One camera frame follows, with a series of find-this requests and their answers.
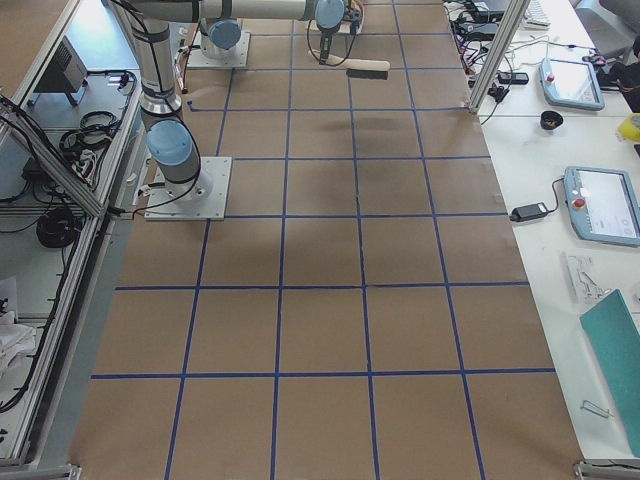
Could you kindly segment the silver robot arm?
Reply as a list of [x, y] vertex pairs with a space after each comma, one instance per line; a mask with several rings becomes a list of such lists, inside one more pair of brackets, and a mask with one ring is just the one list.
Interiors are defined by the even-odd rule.
[[241, 27], [237, 20], [232, 18], [202, 19], [199, 22], [199, 31], [201, 49], [206, 51], [230, 50], [241, 39]]
[[171, 22], [204, 28], [209, 44], [234, 47], [241, 38], [237, 20], [296, 20], [314, 22], [320, 40], [320, 64], [326, 65], [333, 36], [342, 25], [360, 25], [362, 9], [352, 1], [114, 1], [122, 13], [119, 24], [132, 42], [140, 67], [140, 108], [147, 147], [164, 181], [163, 198], [138, 208], [136, 214], [168, 213], [169, 206], [207, 202], [214, 188], [205, 161], [182, 118], [181, 98], [170, 46]]

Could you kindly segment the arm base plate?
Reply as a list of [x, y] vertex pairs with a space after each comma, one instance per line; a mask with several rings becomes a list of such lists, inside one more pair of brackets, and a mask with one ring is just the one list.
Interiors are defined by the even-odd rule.
[[200, 32], [196, 34], [194, 46], [187, 60], [190, 69], [244, 69], [248, 60], [250, 33], [241, 31], [240, 40], [225, 50], [214, 45]]
[[144, 217], [154, 221], [222, 220], [226, 212], [231, 170], [231, 157], [203, 157], [200, 177], [195, 187], [185, 194], [190, 183], [167, 183], [157, 168], [154, 181], [162, 183], [162, 186], [151, 190]]

